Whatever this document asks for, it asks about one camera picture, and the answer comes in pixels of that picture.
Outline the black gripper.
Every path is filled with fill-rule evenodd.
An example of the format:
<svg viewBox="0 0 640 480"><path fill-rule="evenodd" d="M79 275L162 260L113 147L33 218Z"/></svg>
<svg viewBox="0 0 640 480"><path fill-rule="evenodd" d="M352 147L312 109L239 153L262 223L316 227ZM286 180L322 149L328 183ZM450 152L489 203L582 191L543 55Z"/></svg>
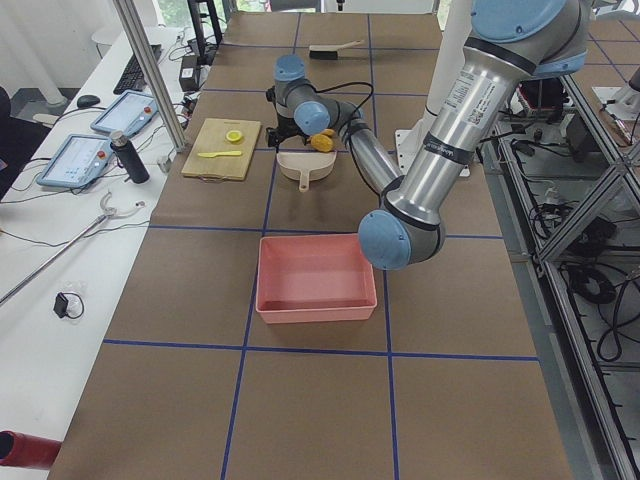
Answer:
<svg viewBox="0 0 640 480"><path fill-rule="evenodd" d="M277 125L265 129L267 146L279 148L283 142L293 137L299 137L306 145L309 142L309 136L296 124L292 111L277 100L276 88L271 86L265 92L265 96L267 101L273 105L277 117Z"/></svg>

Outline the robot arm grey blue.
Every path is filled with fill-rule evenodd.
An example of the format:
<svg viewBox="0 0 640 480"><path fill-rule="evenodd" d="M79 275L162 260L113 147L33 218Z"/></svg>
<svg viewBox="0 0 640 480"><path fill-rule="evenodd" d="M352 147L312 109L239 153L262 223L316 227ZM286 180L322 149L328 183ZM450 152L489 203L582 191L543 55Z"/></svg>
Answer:
<svg viewBox="0 0 640 480"><path fill-rule="evenodd" d="M586 59L589 1L467 1L449 13L462 15L464 63L406 172L357 106L319 93L299 56L277 59L267 92L278 115L277 128L269 132L273 144L331 128L379 195L379 208L361 220L358 236L363 254L380 270L402 269L441 249L440 207L516 87L573 73Z"/></svg>

